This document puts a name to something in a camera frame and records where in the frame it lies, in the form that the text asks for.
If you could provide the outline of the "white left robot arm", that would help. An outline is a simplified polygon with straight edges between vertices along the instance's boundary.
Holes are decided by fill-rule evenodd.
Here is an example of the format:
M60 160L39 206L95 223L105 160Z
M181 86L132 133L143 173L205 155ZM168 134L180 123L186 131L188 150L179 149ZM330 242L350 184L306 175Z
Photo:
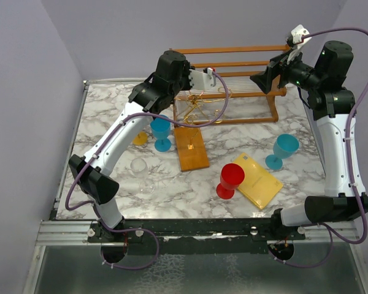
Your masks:
M190 69L183 54L165 51L156 70L133 87L123 111L101 139L83 156L74 154L69 159L73 185L87 194L96 215L105 223L102 234L111 242L122 237L123 216L114 199L119 184L110 174L135 137L151 123L152 116L167 109L181 90L188 89Z

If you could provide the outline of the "red plastic goblet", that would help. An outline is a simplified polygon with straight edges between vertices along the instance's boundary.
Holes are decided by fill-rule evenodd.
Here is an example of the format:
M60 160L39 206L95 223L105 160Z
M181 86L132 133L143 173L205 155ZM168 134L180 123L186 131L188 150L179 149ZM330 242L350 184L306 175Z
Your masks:
M216 188L217 195L224 200L231 199L244 179L245 172L240 165L226 164L221 170L220 183Z

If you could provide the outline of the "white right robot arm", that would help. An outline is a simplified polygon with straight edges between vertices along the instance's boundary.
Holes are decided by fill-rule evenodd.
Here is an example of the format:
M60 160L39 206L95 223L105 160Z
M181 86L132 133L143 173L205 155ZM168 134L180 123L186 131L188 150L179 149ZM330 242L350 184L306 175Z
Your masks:
M328 41L314 67L294 58L289 50L272 58L266 69L250 77L267 94L276 78L279 87L291 83L308 93L307 103L320 132L326 182L323 196L274 212L277 220L269 225L275 239L284 239L292 227L320 222L352 221L368 213L368 195L358 167L355 149L355 106L353 93L343 87L353 60L351 47L341 41Z

